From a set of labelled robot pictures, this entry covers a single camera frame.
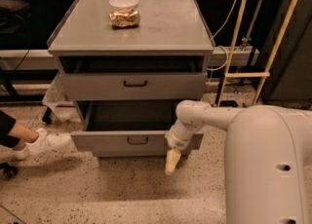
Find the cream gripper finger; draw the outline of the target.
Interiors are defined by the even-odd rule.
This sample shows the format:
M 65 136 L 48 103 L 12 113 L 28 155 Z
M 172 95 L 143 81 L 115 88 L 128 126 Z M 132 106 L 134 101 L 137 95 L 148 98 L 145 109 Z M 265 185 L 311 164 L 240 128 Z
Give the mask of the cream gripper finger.
M 165 174 L 172 175 L 175 172 L 176 166 L 180 160 L 181 153 L 179 150 L 172 149 L 167 152 L 165 163 Z

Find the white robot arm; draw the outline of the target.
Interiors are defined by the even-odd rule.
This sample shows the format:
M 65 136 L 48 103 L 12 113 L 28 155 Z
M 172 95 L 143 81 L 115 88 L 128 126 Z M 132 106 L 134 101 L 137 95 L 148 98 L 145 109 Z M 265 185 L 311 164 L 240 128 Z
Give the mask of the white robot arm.
M 226 224 L 311 224 L 304 168 L 312 157 L 312 112 L 271 105 L 212 107 L 184 100 L 165 134 L 165 174 L 204 126 L 226 131 Z

